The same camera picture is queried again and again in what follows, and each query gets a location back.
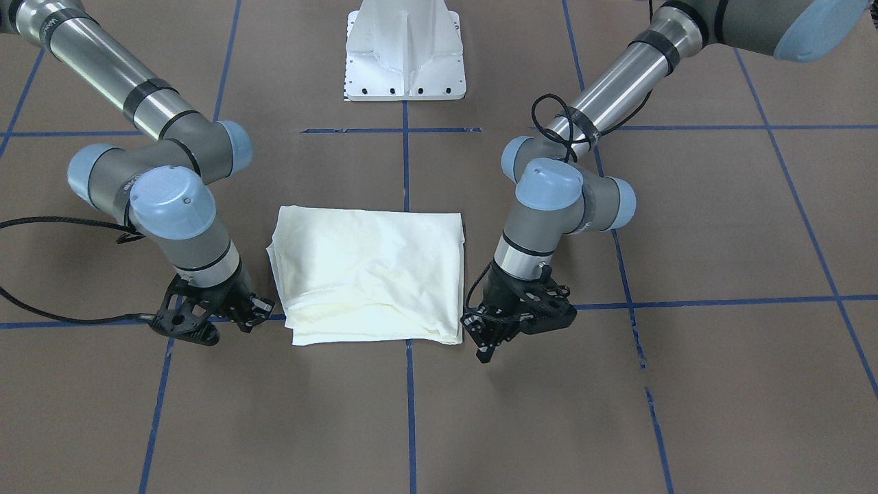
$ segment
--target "light blue cap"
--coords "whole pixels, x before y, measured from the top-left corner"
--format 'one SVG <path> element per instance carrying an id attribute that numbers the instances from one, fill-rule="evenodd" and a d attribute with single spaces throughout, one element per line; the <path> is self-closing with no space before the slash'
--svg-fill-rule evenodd
<path id="1" fill-rule="evenodd" d="M 615 214 L 613 224 L 603 231 L 620 229 L 627 225 L 634 218 L 634 213 L 637 211 L 637 196 L 634 194 L 634 189 L 631 188 L 631 185 L 621 178 L 608 178 L 611 178 L 615 182 L 615 186 L 619 188 L 619 211 Z"/>
<path id="2" fill-rule="evenodd" d="M 537 158 L 524 169 L 515 197 L 531 209 L 557 211 L 579 200 L 582 184 L 582 174 L 571 165 L 551 158 Z"/>
<path id="3" fill-rule="evenodd" d="M 109 144 L 91 144 L 79 150 L 70 160 L 67 167 L 67 183 L 70 188 L 85 202 L 95 207 L 91 202 L 89 195 L 89 178 L 91 178 L 91 169 L 95 167 L 95 163 L 110 149 L 118 149 Z"/>
<path id="4" fill-rule="evenodd" d="M 774 58 L 812 62 L 828 54 L 857 25 L 870 0 L 815 0 L 783 34 Z"/>
<path id="5" fill-rule="evenodd" d="M 500 155 L 500 167 L 503 169 L 503 175 L 509 177 L 513 182 L 515 182 L 515 157 L 518 156 L 518 149 L 531 139 L 533 137 L 527 135 L 514 138 L 503 148 L 503 154 Z"/>
<path id="6" fill-rule="evenodd" d="M 199 236 L 213 224 L 217 208 L 201 177 L 183 166 L 160 166 L 131 187 L 131 211 L 140 228 L 169 240 Z"/>
<path id="7" fill-rule="evenodd" d="M 253 161 L 253 142 L 244 127 L 239 124 L 231 120 L 220 120 L 217 123 L 226 129 L 228 140 L 232 143 L 232 171 L 228 174 L 231 177 L 250 166 L 250 162 Z"/>

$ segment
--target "black band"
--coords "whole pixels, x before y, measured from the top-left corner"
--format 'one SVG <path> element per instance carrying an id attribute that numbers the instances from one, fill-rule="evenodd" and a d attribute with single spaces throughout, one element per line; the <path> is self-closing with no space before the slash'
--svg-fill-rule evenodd
<path id="1" fill-rule="evenodd" d="M 211 261 L 210 264 L 206 264 L 206 265 L 203 265 L 201 267 L 195 267 L 195 268 L 180 267 L 178 265 L 175 265 L 175 267 L 180 268 L 184 271 L 189 271 L 189 272 L 204 271 L 205 269 L 207 269 L 209 267 L 214 267 L 217 264 L 219 264 L 221 260 L 226 258 L 226 256 L 228 255 L 228 252 L 230 250 L 232 250 L 232 241 L 231 240 L 228 241 L 228 245 L 226 246 L 226 250 L 222 253 L 222 255 L 220 255 L 218 258 L 215 258 L 213 261 Z"/>
<path id="2" fill-rule="evenodd" d="M 165 139 L 165 141 L 173 142 L 177 146 L 179 146 L 180 149 L 182 149 L 183 152 L 186 153 L 186 156 L 189 157 L 189 161 L 192 163 L 192 171 L 195 171 L 195 174 L 201 177 L 201 167 L 198 166 L 198 159 L 195 158 L 195 155 L 192 154 L 192 151 L 190 151 L 185 144 L 178 141 L 177 139 L 174 139 L 173 137 Z"/>
<path id="3" fill-rule="evenodd" d="M 729 6 L 729 0 L 719 0 L 716 6 L 716 17 L 714 18 L 714 34 L 716 41 L 725 44 L 725 36 L 723 35 L 723 21 L 725 20 L 725 8 Z"/>
<path id="4" fill-rule="evenodd" d="M 684 2 L 680 2 L 678 0 L 671 0 L 671 2 L 665 2 L 662 7 L 673 7 L 678 11 L 683 12 L 689 18 L 692 19 L 692 22 L 698 26 L 698 31 L 702 32 L 702 48 L 708 45 L 708 38 L 710 37 L 710 31 L 708 30 L 708 23 L 704 22 L 704 18 L 697 10 L 693 9 L 691 5 L 686 4 Z"/>
<path id="5" fill-rule="evenodd" d="M 654 47 L 665 56 L 667 60 L 667 75 L 670 76 L 673 70 L 680 65 L 680 52 L 677 47 L 662 33 L 656 31 L 643 31 L 628 46 L 634 43 L 646 43 Z"/>
<path id="6" fill-rule="evenodd" d="M 170 89 L 173 92 L 176 92 L 176 89 L 172 88 L 171 85 L 168 84 L 168 81 L 158 78 L 149 79 L 148 81 L 138 84 L 136 88 L 128 93 L 128 97 L 125 98 L 125 104 L 122 106 L 122 113 L 125 115 L 125 118 L 131 123 L 134 123 L 134 112 L 137 111 L 137 107 L 140 106 L 140 103 L 143 103 L 143 100 L 150 94 L 163 89 Z"/>
<path id="7" fill-rule="evenodd" d="M 588 115 L 583 112 L 573 108 L 572 106 L 567 106 L 567 111 L 570 112 L 570 121 L 573 122 L 582 134 L 586 135 L 586 139 L 588 139 L 588 144 L 593 148 L 597 145 L 598 141 L 601 138 L 601 131 L 598 130 L 597 127 L 594 126 L 594 122 L 588 118 Z"/>
<path id="8" fill-rule="evenodd" d="M 195 110 L 186 110 L 185 112 L 180 112 L 180 113 L 174 115 L 173 117 L 171 117 L 171 119 L 168 120 L 168 123 L 166 123 L 164 125 L 164 127 L 162 127 L 162 131 L 159 133 L 159 141 L 164 139 L 165 133 L 168 132 L 168 129 L 170 128 L 170 126 L 174 125 L 177 120 L 180 120 L 182 117 L 185 117 L 186 115 L 191 115 L 193 113 L 198 113 L 198 112 L 196 112 Z"/>
<path id="9" fill-rule="evenodd" d="M 61 9 L 60 11 L 52 12 L 43 19 L 43 25 L 40 26 L 40 43 L 42 43 L 49 52 L 52 51 L 52 34 L 54 34 L 54 30 L 58 29 L 59 25 L 64 24 L 72 18 L 86 18 L 95 22 L 95 19 L 91 18 L 89 14 L 80 11 L 79 9 Z"/>
<path id="10" fill-rule="evenodd" d="M 518 243 L 515 243 L 515 242 L 509 240 L 509 237 L 506 236 L 505 231 L 503 232 L 503 240 L 505 240 L 506 243 L 508 243 L 509 246 L 512 247 L 513 249 L 515 249 L 519 252 L 522 252 L 524 254 L 527 254 L 529 256 L 533 256 L 535 258 L 547 258 L 554 253 L 554 251 L 553 252 L 537 252 L 537 251 L 532 251 L 531 249 L 525 249 L 524 247 L 521 247 Z"/>
<path id="11" fill-rule="evenodd" d="M 25 0 L 12 0 L 12 3 L 9 4 L 9 24 L 16 33 L 18 33 L 18 26 L 15 25 L 15 18 L 18 17 L 18 7 L 24 2 Z"/>

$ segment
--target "cloth fold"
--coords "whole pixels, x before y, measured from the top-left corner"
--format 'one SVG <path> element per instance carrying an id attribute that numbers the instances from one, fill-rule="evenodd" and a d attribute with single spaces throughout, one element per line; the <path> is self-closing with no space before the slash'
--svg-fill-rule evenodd
<path id="1" fill-rule="evenodd" d="M 294 345 L 463 341 L 460 214 L 281 207 L 266 251 Z"/>

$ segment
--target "white mounting plate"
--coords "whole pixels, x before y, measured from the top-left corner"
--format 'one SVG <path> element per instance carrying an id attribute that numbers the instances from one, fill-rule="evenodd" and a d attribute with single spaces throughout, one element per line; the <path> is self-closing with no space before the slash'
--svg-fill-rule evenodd
<path id="1" fill-rule="evenodd" d="M 348 36 L 359 11 L 348 14 Z M 460 16 L 448 11 L 457 36 Z M 344 70 L 345 101 L 400 101 L 460 99 L 466 94 L 464 57 L 462 54 L 437 54 L 420 69 L 407 75 L 383 65 L 374 54 L 347 53 Z"/>

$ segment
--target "white stand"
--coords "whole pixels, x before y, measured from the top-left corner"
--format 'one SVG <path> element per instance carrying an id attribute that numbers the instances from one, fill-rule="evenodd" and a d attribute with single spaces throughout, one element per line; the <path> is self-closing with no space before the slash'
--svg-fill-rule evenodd
<path id="1" fill-rule="evenodd" d="M 460 99 L 466 93 L 460 16 L 444 0 L 363 0 L 348 15 L 344 97 Z"/>

